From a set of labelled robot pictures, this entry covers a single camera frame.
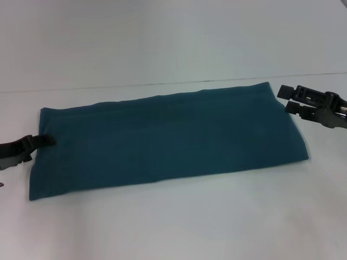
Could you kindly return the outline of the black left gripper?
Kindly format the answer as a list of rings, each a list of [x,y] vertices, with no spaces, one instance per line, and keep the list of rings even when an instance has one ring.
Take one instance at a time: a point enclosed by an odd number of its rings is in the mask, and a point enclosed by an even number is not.
[[[31,161],[33,149],[55,145],[56,140],[50,134],[25,136],[14,142],[1,144],[1,171]]]

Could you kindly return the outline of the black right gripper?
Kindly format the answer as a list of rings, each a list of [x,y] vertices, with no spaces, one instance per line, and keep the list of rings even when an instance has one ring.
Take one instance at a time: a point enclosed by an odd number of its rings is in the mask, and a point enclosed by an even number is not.
[[[277,97],[299,102],[289,101],[285,108],[286,113],[298,114],[303,120],[318,121],[327,128],[346,129],[346,101],[336,93],[323,93],[303,86],[294,89],[282,85]]]

